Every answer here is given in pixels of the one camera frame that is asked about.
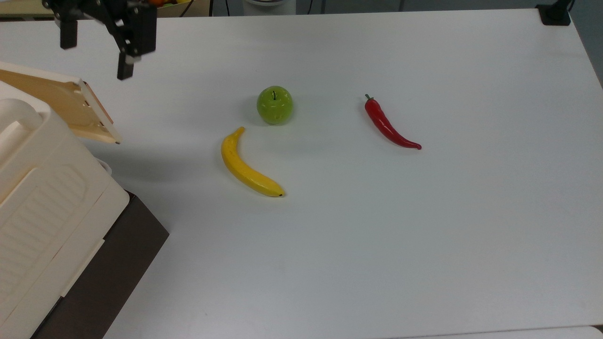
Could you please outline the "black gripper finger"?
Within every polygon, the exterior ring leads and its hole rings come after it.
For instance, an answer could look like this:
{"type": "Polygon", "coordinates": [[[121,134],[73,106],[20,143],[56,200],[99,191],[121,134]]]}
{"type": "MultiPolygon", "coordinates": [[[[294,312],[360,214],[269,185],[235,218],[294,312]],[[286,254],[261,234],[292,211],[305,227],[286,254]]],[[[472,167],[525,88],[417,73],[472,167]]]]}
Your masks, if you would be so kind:
{"type": "Polygon", "coordinates": [[[59,22],[60,47],[64,50],[75,48],[78,40],[78,21],[67,20],[59,22]]]}
{"type": "Polygon", "coordinates": [[[125,52],[119,53],[117,79],[126,80],[133,77],[135,56],[127,55],[125,52]]]}

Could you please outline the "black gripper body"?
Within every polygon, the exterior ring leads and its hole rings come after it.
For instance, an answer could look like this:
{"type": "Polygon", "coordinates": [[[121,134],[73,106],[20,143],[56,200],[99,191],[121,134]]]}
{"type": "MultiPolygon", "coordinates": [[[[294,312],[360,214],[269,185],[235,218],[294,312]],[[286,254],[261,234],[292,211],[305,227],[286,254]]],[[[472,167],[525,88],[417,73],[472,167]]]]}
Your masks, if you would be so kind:
{"type": "Polygon", "coordinates": [[[105,26],[119,52],[135,58],[155,51],[157,8],[146,0],[44,0],[60,21],[93,19],[105,26]]]}

